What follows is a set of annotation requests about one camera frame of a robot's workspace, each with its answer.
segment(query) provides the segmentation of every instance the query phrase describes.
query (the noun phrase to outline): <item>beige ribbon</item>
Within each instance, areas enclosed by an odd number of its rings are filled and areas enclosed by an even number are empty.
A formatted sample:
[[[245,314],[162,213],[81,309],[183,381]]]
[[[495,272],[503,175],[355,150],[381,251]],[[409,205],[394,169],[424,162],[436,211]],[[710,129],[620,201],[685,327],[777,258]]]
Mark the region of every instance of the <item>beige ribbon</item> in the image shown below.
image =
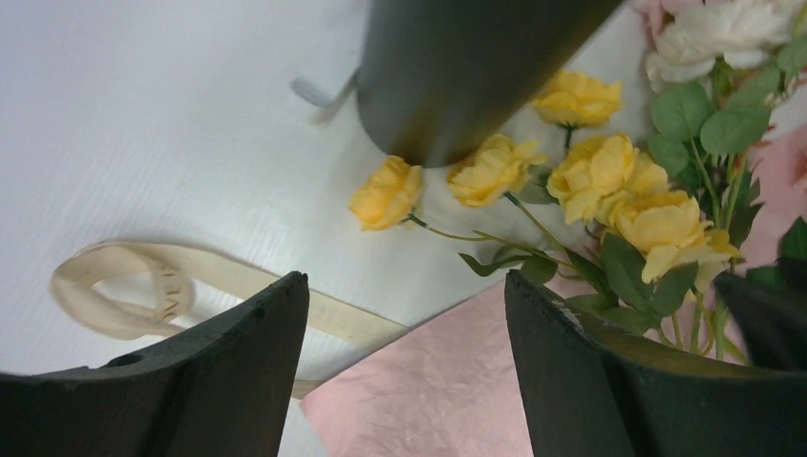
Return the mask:
[[[144,272],[151,275],[154,308],[112,300],[92,288],[113,276]],[[50,279],[50,293],[74,320],[112,338],[168,337],[183,330],[171,320],[193,305],[191,277],[242,300],[279,279],[268,271],[204,249],[105,242],[81,250],[60,265]],[[400,324],[313,290],[308,325],[367,351],[382,348],[406,333],[406,327]],[[295,381],[292,397],[303,398],[319,384]]]

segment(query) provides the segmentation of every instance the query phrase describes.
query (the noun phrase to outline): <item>flower bouquet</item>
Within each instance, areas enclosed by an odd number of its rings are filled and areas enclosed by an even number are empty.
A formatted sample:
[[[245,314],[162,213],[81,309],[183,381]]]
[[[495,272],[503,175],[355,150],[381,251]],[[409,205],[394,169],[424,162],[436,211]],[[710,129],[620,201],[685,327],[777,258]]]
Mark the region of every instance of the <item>flower bouquet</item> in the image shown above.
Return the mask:
[[[559,72],[531,102],[541,119],[565,132],[566,151],[554,167],[537,141],[516,143],[496,134],[446,176],[462,205],[509,201],[534,225],[546,245],[496,233],[447,233],[418,210],[421,169],[398,157],[384,165],[351,198],[365,230],[414,224],[441,236],[490,242],[489,261],[460,254],[481,276],[518,268],[535,283],[560,276],[584,282],[588,293],[567,298],[609,326],[697,355],[747,364],[740,344],[725,335],[729,311],[709,298],[723,271],[743,263],[740,249],[761,203],[753,173],[765,145],[772,110],[800,84],[807,66],[807,35],[799,34],[796,0],[683,2],[648,10],[654,48],[646,59],[658,92],[647,139],[592,135],[620,109],[620,83]],[[560,205],[565,223],[584,225],[589,239],[565,246],[529,205]],[[794,223],[781,255],[807,258],[807,226]],[[772,267],[746,276],[776,281]],[[682,305],[692,311],[681,315]],[[691,329],[684,341],[682,324]],[[701,329],[705,339],[699,338]]]

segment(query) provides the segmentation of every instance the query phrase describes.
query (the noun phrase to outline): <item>white table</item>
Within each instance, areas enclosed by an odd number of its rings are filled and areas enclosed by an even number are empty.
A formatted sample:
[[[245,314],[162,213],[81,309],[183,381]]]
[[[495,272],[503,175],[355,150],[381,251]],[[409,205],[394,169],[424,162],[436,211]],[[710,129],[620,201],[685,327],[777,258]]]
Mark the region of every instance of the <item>white table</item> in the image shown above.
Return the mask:
[[[0,5],[0,369],[97,367],[156,341],[93,333],[48,295],[58,264],[107,239],[201,245],[279,274],[298,269],[312,288],[409,326],[501,280],[476,277],[456,254],[477,247],[419,229],[359,232],[346,202],[384,156],[361,130],[352,98],[330,123],[313,125],[287,88],[330,4]],[[639,27],[623,10],[570,64],[622,81],[625,109],[608,131],[647,129]],[[559,150],[562,133],[529,110],[506,130]],[[460,208],[444,173],[427,175],[432,223],[524,229],[506,204]],[[557,209],[536,212],[558,226]],[[200,297],[187,322],[236,303],[205,288]],[[299,377],[324,379],[363,356],[310,331]],[[325,455],[295,405],[285,432],[282,455]]]

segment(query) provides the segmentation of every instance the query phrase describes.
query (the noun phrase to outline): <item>vase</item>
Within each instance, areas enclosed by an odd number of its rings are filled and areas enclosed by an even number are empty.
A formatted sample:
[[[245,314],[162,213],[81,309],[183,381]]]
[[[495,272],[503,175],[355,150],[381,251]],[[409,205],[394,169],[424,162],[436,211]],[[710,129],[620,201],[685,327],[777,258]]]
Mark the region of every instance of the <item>vase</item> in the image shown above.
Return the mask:
[[[505,303],[535,455],[807,455],[807,371],[741,367],[660,345],[517,272],[507,277]]]
[[[535,94],[621,0],[372,2],[359,115],[382,151],[440,167]]]

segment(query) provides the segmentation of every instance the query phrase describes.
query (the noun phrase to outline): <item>fabric strap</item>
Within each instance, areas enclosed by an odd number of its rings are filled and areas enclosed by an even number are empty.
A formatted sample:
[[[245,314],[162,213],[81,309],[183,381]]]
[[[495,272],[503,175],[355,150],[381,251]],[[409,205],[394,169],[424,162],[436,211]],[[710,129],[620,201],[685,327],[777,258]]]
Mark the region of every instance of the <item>fabric strap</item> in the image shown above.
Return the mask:
[[[104,279],[135,273],[151,275],[154,308],[112,300],[92,288]],[[205,249],[116,241],[82,249],[65,261],[50,279],[50,293],[74,320],[112,338],[169,337],[183,330],[171,321],[193,306],[191,278],[242,300],[279,279]],[[313,290],[308,325],[367,351],[382,348],[407,331],[400,324]],[[319,384],[295,381],[292,397],[303,398]]]

